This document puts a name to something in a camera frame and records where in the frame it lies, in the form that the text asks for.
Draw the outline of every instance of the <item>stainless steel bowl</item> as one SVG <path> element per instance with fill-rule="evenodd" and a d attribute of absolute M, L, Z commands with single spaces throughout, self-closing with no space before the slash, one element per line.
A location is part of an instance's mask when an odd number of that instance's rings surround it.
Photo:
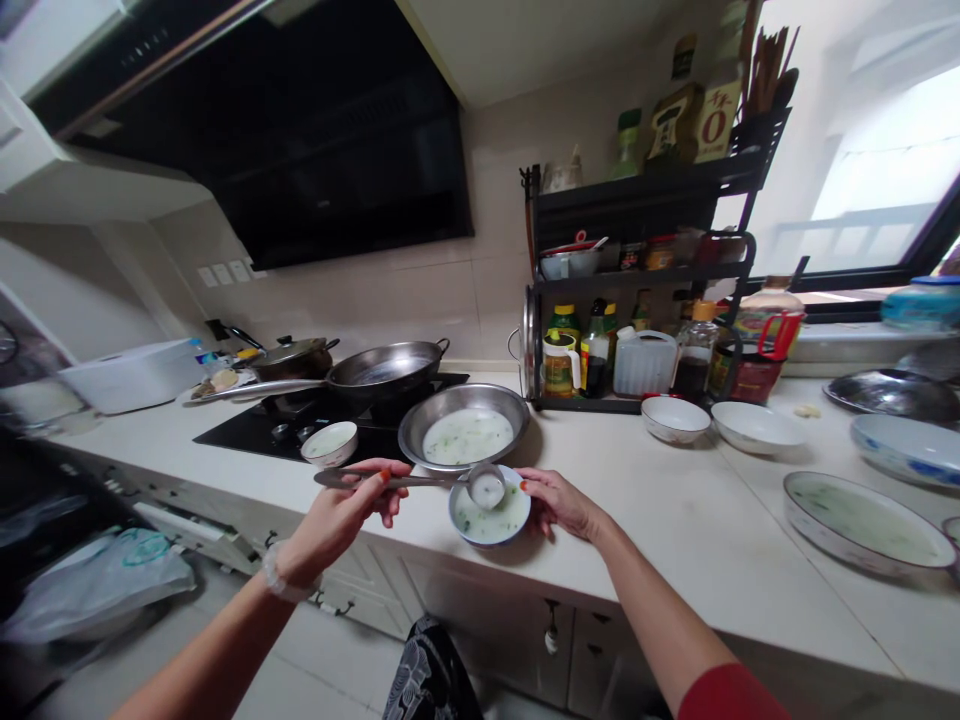
<path fill-rule="evenodd" d="M 520 444 L 523 434 L 530 424 L 530 410 L 527 404 L 513 390 L 500 385 L 467 383 L 447 388 L 427 398 L 412 408 L 400 423 L 400 449 L 410 462 L 429 470 L 463 473 L 476 463 L 467 465 L 438 465 L 423 457 L 423 437 L 437 420 L 464 408 L 483 408 L 496 410 L 510 421 L 513 428 L 513 440 L 503 450 L 490 457 L 480 458 L 477 462 L 496 462 Z"/>
<path fill-rule="evenodd" d="M 824 385 L 823 392 L 838 405 L 860 412 L 925 422 L 960 420 L 960 400 L 948 385 L 907 370 L 845 375 Z"/>

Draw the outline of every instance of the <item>tile floor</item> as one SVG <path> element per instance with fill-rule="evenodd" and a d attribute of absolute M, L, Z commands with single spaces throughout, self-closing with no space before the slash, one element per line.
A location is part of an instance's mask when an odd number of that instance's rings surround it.
<path fill-rule="evenodd" d="M 30 720 L 103 720 L 199 633 L 242 585 L 200 561 L 204 587 L 142 637 L 73 675 Z M 294 613 L 254 679 L 235 718 L 380 718 L 402 645 L 359 623 L 311 607 Z M 490 683 L 477 683 L 486 720 L 563 720 L 570 716 Z"/>

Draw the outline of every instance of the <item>hand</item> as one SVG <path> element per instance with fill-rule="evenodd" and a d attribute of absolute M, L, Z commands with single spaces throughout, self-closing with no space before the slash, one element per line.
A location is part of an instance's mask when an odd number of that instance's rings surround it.
<path fill-rule="evenodd" d="M 393 527 L 400 512 L 400 499 L 410 495 L 407 488 L 385 490 L 391 477 L 409 475 L 413 468 L 398 460 L 372 458 L 351 465 L 357 475 L 346 475 L 347 482 L 358 482 L 360 474 L 373 473 L 356 490 L 321 490 L 310 511 L 277 554 L 277 574 L 295 587 L 311 586 L 350 547 L 363 521 L 380 513 L 383 526 Z"/>
<path fill-rule="evenodd" d="M 604 517 L 603 510 L 554 470 L 517 468 L 524 481 L 520 489 L 533 498 L 530 517 L 547 538 L 553 537 L 550 526 L 559 525 L 571 535 L 593 542 Z"/>

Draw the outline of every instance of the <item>bracelet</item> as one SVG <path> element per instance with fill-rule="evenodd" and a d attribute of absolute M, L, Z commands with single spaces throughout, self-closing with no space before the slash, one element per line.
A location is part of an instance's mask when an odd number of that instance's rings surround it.
<path fill-rule="evenodd" d="M 275 542 L 267 548 L 266 555 L 263 556 L 263 573 L 267 578 L 267 587 L 270 592 L 281 600 L 292 603 L 301 603 L 320 589 L 320 581 L 323 575 L 320 575 L 310 588 L 298 588 L 288 585 L 287 582 L 277 575 L 277 553 L 286 543 L 286 540 Z"/>

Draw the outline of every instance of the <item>pan lid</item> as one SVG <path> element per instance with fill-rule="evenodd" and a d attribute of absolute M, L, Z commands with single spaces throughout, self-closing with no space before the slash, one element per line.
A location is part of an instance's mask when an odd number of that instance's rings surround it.
<path fill-rule="evenodd" d="M 277 338 L 279 347 L 267 350 L 262 357 L 254 360 L 250 365 L 252 367 L 267 367 L 268 365 L 277 365 L 293 358 L 309 355 L 316 350 L 322 350 L 327 346 L 326 338 L 305 338 L 303 340 L 294 340 L 289 335 Z"/>

